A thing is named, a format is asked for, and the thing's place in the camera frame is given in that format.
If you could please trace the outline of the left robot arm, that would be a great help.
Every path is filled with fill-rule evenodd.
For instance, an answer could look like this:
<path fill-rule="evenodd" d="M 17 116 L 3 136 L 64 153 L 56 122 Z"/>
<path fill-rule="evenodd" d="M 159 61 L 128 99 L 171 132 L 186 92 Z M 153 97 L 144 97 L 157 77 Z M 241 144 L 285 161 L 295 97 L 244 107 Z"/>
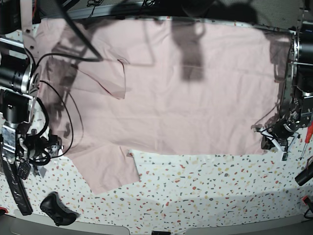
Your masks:
<path fill-rule="evenodd" d="M 275 147 L 288 158 L 300 128 L 313 122 L 313 2 L 306 0 L 299 8 L 297 27 L 293 30 L 288 54 L 282 101 L 278 120 L 260 130 L 262 149 Z"/>

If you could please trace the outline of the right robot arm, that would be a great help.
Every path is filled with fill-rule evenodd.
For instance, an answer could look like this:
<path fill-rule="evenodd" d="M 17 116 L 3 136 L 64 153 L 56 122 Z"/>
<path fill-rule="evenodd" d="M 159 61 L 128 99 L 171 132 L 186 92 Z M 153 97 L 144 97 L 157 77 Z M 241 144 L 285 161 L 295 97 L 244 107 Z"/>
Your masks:
<path fill-rule="evenodd" d="M 59 138 L 53 136 L 53 141 L 48 141 L 41 137 L 49 125 L 47 110 L 37 98 L 41 68 L 29 48 L 22 45 L 20 49 L 26 59 L 7 53 L 0 55 L 0 112 L 5 120 L 1 126 L 2 154 L 9 164 L 20 161 L 21 164 L 43 166 L 50 162 L 52 148 Z M 29 135 L 27 131 L 36 103 L 44 113 L 45 124 L 40 132 Z"/>

